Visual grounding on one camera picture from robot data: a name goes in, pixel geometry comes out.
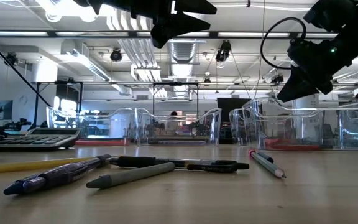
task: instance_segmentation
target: wooden desk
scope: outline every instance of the wooden desk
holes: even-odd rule
[[[0,162],[112,155],[235,159],[250,170],[212,174],[178,170],[106,190],[78,182],[26,196],[2,191],[36,173],[0,174],[0,223],[358,223],[358,152],[269,152],[287,179],[249,161],[247,150],[213,147],[81,147],[48,153],[0,153]]]

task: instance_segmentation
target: pencil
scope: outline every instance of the pencil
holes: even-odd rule
[[[16,172],[23,170],[35,170],[53,168],[62,166],[71,162],[81,162],[92,158],[69,158],[69,159],[54,159],[49,161],[32,161],[32,162],[15,162],[0,164],[0,173],[2,172]]]

